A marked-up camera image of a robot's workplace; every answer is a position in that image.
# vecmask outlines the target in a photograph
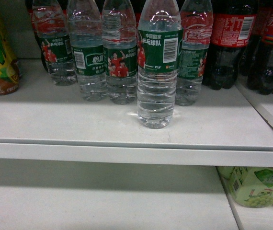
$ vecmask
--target water bottle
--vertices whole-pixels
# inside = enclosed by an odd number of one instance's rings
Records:
[[[176,0],[147,0],[138,26],[137,106],[148,128],[163,128],[172,118],[181,44]]]
[[[106,0],[102,9],[102,40],[108,95],[128,104],[137,93],[136,17],[129,0]]]
[[[203,81],[213,25],[211,1],[186,0],[180,15],[184,32],[175,104],[189,106],[197,101]]]
[[[66,18],[57,0],[34,0],[33,21],[45,57],[48,73],[55,85],[76,82]]]
[[[107,83],[98,7],[93,0],[69,0],[67,14],[81,95],[87,101],[100,101],[107,95]]]

